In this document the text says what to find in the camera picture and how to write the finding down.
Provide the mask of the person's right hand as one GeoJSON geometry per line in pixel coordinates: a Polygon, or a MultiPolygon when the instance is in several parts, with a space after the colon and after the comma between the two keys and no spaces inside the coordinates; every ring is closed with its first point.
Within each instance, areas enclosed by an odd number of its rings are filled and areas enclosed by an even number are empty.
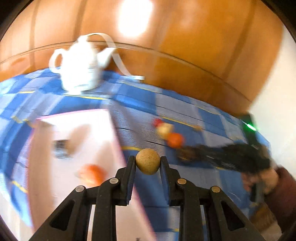
{"type": "Polygon", "coordinates": [[[274,190],[279,181],[279,176],[273,168],[265,169],[257,174],[241,173],[241,178],[243,187],[248,192],[255,184],[262,182],[263,193],[266,195],[274,190]]]}

